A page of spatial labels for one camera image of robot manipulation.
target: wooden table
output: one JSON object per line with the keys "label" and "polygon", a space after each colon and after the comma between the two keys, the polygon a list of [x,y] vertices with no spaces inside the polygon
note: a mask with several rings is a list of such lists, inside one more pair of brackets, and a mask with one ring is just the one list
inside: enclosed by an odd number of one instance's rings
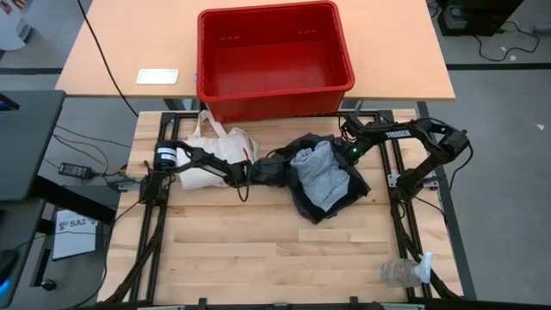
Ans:
{"label": "wooden table", "polygon": [[[370,100],[454,100],[425,0],[333,0],[339,8],[356,85]],[[129,97],[195,96],[197,16],[204,9],[299,0],[95,0],[88,18]],[[178,69],[177,84],[136,84],[140,69]],[[59,77],[68,96],[118,97],[86,26]]]}
{"label": "wooden table", "polygon": [[[139,116],[127,168],[132,177],[144,176],[143,161],[152,162],[160,116],[160,112]],[[394,117],[396,121],[417,118],[412,109],[395,110]],[[306,133],[338,134],[334,117],[224,125],[226,130],[233,126],[246,130],[260,143],[262,156]],[[194,120],[182,121],[180,137],[194,128]],[[207,126],[202,131],[207,136],[214,135]],[[403,139],[400,145],[406,168],[417,166],[426,158],[417,140]],[[350,296],[358,296],[360,301],[405,301],[404,289],[389,288],[379,278],[381,264],[399,255],[377,147],[363,156],[356,167],[371,192],[317,226],[300,217],[288,189],[254,186],[248,202],[243,203],[236,189],[184,191],[181,184],[174,183],[170,188],[155,304],[196,304],[200,297],[207,297],[209,304],[342,303],[348,302]],[[436,192],[428,189],[419,197],[439,203]],[[137,192],[122,194],[118,214],[137,200]],[[413,206],[424,250],[434,253],[434,270],[460,294],[461,284],[442,215],[417,200]],[[144,206],[138,205],[116,223],[99,301],[113,293],[132,267],[143,214]],[[146,280],[142,280],[139,299],[145,297],[145,284]]]}

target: white tote bag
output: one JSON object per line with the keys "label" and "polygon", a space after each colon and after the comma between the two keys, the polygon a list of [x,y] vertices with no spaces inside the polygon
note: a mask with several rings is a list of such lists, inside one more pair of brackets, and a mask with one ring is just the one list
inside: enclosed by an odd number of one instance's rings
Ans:
{"label": "white tote bag", "polygon": [[[218,138],[204,138],[201,136],[201,124],[208,120],[218,135]],[[229,134],[222,125],[215,121],[213,114],[210,111],[203,110],[199,113],[197,120],[197,128],[195,132],[188,136],[185,141],[190,146],[201,147],[205,152],[214,154],[217,158],[225,159],[228,163],[233,164],[249,159],[252,163],[257,160],[258,143],[253,140],[248,133],[239,129],[233,128]],[[182,149],[177,150],[178,165],[187,164],[188,156]],[[224,181],[221,177],[204,171],[201,168],[192,168],[183,171],[179,174],[182,188],[184,189],[199,189],[205,186],[224,186]]]}

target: desk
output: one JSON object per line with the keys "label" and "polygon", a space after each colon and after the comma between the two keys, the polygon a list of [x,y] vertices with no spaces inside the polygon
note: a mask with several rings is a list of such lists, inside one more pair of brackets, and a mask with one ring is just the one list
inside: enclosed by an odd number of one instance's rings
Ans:
{"label": "desk", "polygon": [[[400,122],[417,118],[410,109],[393,114]],[[152,162],[160,117],[160,112],[139,116],[127,168],[131,177],[144,176],[143,161]],[[192,133],[195,123],[181,121],[180,137]],[[336,117],[224,124],[226,130],[233,126],[260,143],[261,156],[306,133],[339,134]],[[202,132],[214,136],[208,126]],[[426,158],[419,141],[403,139],[400,145],[406,167]],[[392,160],[391,166],[396,170]],[[184,191],[174,183],[154,304],[195,305],[200,297],[206,297],[209,304],[345,303],[350,296],[362,302],[405,301],[404,289],[389,288],[379,278],[381,264],[399,254],[378,147],[366,153],[356,168],[372,191],[317,226],[300,217],[288,189],[254,186],[249,201],[243,203],[236,189]],[[429,189],[419,197],[438,204],[436,192]],[[137,200],[137,192],[122,194],[118,214]],[[461,294],[442,215],[420,201],[413,201],[413,207],[423,247],[434,252],[435,272]],[[132,267],[143,216],[144,206],[138,205],[115,225],[99,301],[114,292]],[[142,275],[148,274],[145,268]],[[139,299],[145,297],[145,284],[142,278]]]}
{"label": "desk", "polygon": [[[115,216],[110,208],[38,176],[65,93],[58,90],[2,93],[20,108],[0,111],[0,250],[29,243],[18,249],[17,264],[9,275],[12,285],[0,296],[0,308],[7,307],[13,298],[34,234],[53,233],[53,223],[41,219],[46,202],[107,224]],[[41,253],[39,262],[47,262],[49,251]],[[40,285],[46,268],[45,263],[39,266],[44,268],[35,269],[33,286]]]}
{"label": "desk", "polygon": [[[425,0],[333,0],[356,75],[346,97],[454,100]],[[298,0],[95,0],[88,18],[122,93],[129,97],[195,97],[197,16],[204,9]],[[178,69],[174,85],[136,84],[140,69]],[[118,97],[86,26],[57,90],[76,97]]]}

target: plastic water bottle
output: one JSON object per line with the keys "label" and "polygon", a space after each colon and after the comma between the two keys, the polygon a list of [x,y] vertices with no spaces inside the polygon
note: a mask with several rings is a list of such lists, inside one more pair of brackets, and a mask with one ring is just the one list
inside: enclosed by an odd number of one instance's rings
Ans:
{"label": "plastic water bottle", "polygon": [[415,288],[430,283],[432,253],[427,251],[421,263],[409,259],[396,259],[381,266],[381,280],[394,287]]}

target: concrete floor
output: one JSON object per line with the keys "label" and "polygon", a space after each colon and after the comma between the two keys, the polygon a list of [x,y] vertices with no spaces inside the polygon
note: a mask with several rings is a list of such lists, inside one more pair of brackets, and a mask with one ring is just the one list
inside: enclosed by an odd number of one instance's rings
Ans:
{"label": "concrete floor", "polygon": [[[511,19],[528,30],[535,22],[549,21],[550,13],[551,2],[526,0]],[[34,36],[22,50],[7,52],[0,67],[61,67],[82,21],[74,0],[34,1],[28,16],[28,22],[36,28]],[[478,55],[477,42],[472,37],[444,38],[438,28],[436,34],[446,63],[488,63]],[[492,57],[503,54],[500,47],[531,48],[533,44],[530,38],[511,33],[485,38],[484,42],[484,53]],[[551,39],[542,38],[536,53],[512,55],[517,57],[516,63],[551,63]],[[474,145],[474,159],[458,174],[453,197],[476,294],[486,301],[551,305],[546,289],[551,278],[547,264],[551,256],[551,194],[547,189],[551,177],[547,164],[551,151],[551,124],[547,122],[551,113],[551,71],[451,71],[449,75],[457,100],[431,102],[429,111],[467,129]],[[0,88],[50,90],[57,79],[56,75],[0,75]],[[130,103],[139,111],[166,109],[161,100],[131,99]],[[365,105],[385,109],[415,107],[412,102]],[[67,99],[59,119],[59,125],[79,133],[126,144],[131,143],[135,122],[118,99]],[[540,130],[538,124],[545,128]],[[81,140],[62,131],[59,134]],[[108,154],[110,165],[126,163],[128,149],[97,145]],[[56,141],[51,142],[46,158],[55,164],[67,161],[100,168]],[[447,166],[448,174],[464,159],[458,158]],[[60,184],[79,184],[76,179],[59,176],[47,164],[40,168],[40,174]],[[101,183],[102,180],[94,180],[87,185]],[[46,275],[59,283],[59,289],[53,292],[27,287],[27,269],[10,309],[57,309],[82,300],[99,283],[104,255],[104,251],[99,251],[50,263]]]}

